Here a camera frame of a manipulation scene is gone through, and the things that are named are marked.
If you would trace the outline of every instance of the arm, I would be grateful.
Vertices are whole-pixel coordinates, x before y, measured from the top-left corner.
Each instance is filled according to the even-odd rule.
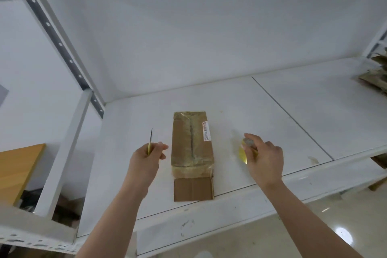
[[[282,182],[284,166],[283,152],[271,142],[263,142],[253,134],[258,150],[254,159],[250,147],[243,145],[249,172],[266,197],[273,204],[290,237],[303,258],[362,258],[350,245],[342,240]]]
[[[79,250],[77,258],[125,256],[138,208],[156,177],[159,159],[165,159],[162,151],[167,148],[161,142],[152,143],[152,153],[148,156],[148,144],[145,144],[133,153],[119,193]]]

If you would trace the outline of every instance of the white tabletop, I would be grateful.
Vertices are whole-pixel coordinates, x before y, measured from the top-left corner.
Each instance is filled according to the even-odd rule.
[[[346,58],[254,78],[339,159],[387,145],[387,97],[357,79],[375,65]]]
[[[207,113],[215,196],[254,184],[238,158],[244,132],[283,148],[284,175],[315,165],[311,158],[331,161],[250,76],[113,101],[106,107],[78,237],[91,232],[117,194],[133,151],[149,140],[151,129],[152,141],[171,145],[173,113],[187,110]],[[173,201],[170,152],[160,163],[137,219],[189,204]]]

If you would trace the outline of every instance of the barcode sticker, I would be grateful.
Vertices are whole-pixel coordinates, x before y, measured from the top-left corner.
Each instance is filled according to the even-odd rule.
[[[204,141],[211,141],[210,128],[208,127],[208,121],[203,122],[203,138]]]

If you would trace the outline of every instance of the yellow wooden board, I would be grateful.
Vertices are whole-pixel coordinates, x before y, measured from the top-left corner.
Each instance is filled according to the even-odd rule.
[[[0,201],[15,205],[46,144],[0,152]]]

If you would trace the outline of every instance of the tile floor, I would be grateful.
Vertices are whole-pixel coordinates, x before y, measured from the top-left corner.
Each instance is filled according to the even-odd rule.
[[[387,184],[341,198],[335,194],[308,204],[328,226],[339,229],[365,258],[387,257]],[[240,226],[157,255],[193,258],[207,250],[215,258],[301,258],[278,215]]]

